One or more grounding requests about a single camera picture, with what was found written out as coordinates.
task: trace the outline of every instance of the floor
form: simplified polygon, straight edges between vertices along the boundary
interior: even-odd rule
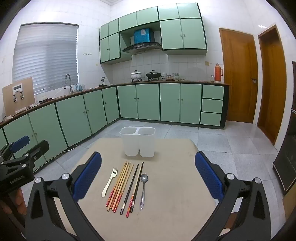
[[[219,164],[225,173],[231,172],[238,179],[249,181],[259,177],[268,199],[272,237],[284,224],[283,195],[272,169],[272,163],[278,152],[263,132],[250,123],[227,121],[224,130],[216,130],[119,120],[102,132],[79,143],[75,149],[58,156],[44,169],[35,173],[35,177],[41,176],[44,180],[54,180],[65,172],[71,172],[94,141],[101,137],[119,138],[119,131],[125,126],[154,127],[156,138],[189,138],[211,162]],[[28,203],[32,185],[33,182],[22,187],[26,203]],[[238,211],[239,206],[238,199],[233,212]]]

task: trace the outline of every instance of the fork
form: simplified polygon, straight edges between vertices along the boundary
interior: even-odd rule
[[[111,180],[112,180],[112,178],[116,177],[116,175],[117,175],[117,167],[114,167],[114,168],[113,168],[113,171],[112,171],[112,173],[111,173],[110,179],[109,179],[107,185],[105,186],[105,188],[103,189],[102,197],[105,197],[106,192],[107,192],[107,189],[108,189],[108,187],[109,187],[109,185],[110,185],[110,183],[111,183]]]

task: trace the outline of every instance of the spoon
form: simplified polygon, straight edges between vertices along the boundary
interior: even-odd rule
[[[141,205],[140,205],[140,210],[143,209],[144,206],[144,200],[145,200],[145,183],[148,181],[148,176],[146,173],[143,173],[141,175],[141,182],[143,183],[143,191],[142,191],[142,197],[141,197]]]

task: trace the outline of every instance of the white blind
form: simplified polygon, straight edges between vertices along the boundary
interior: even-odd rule
[[[71,83],[77,84],[77,29],[78,26],[56,23],[21,26],[13,56],[12,81],[32,77],[34,94],[64,87],[67,73]]]

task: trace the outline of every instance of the door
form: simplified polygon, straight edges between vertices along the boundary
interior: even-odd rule
[[[109,22],[109,35],[118,33],[119,23],[118,18]]]
[[[184,48],[180,19],[160,21],[160,32],[163,49]]]
[[[220,28],[224,82],[230,84],[227,120],[252,123],[258,89],[258,63],[253,35]]]
[[[106,38],[109,35],[109,23],[100,27],[100,39]]]
[[[200,18],[197,3],[178,3],[180,18]]]
[[[110,87],[102,90],[103,102],[105,107],[107,123],[119,118],[116,87]]]
[[[197,84],[181,84],[180,88],[180,122],[199,124],[202,86]]]
[[[160,109],[162,121],[180,121],[179,84],[160,84]]]
[[[133,12],[119,18],[119,31],[137,26],[137,13]]]
[[[281,127],[286,101],[286,62],[276,26],[259,36],[263,88],[258,127],[274,144]]]
[[[46,160],[49,161],[68,148],[54,104],[29,113],[29,118],[37,141],[46,140],[49,144],[49,150],[44,154]]]
[[[124,118],[138,118],[136,85],[118,86],[118,101],[120,116]]]
[[[21,157],[23,154],[26,153],[26,151],[30,150],[33,146],[37,145],[37,140],[34,135],[30,119],[28,115],[24,115],[13,122],[7,124],[3,127],[6,138],[8,140],[8,143],[15,142],[19,140],[20,138],[24,136],[28,136],[30,139],[30,142],[28,145],[20,149],[18,152],[16,152],[14,155],[16,158]],[[34,171],[43,165],[46,162],[46,159],[44,156],[41,156],[37,161],[35,161],[35,167]]]
[[[200,18],[180,19],[184,48],[206,49],[205,34]]]
[[[105,62],[109,59],[109,38],[107,37],[100,40],[100,60]]]
[[[139,119],[159,121],[158,84],[136,85]]]
[[[58,101],[56,105],[59,120],[69,147],[91,135],[83,95]]]
[[[120,48],[119,48],[119,33],[113,34],[109,38],[109,58],[115,59],[120,58]]]
[[[137,11],[137,25],[158,21],[157,7]]]
[[[95,134],[99,129],[107,125],[102,90],[84,94],[83,98],[91,133]]]
[[[1,130],[0,130],[0,149],[2,149],[2,147],[4,147],[6,144],[7,144],[7,141],[5,139],[3,129],[1,128]]]
[[[179,18],[177,4],[158,6],[159,20]]]

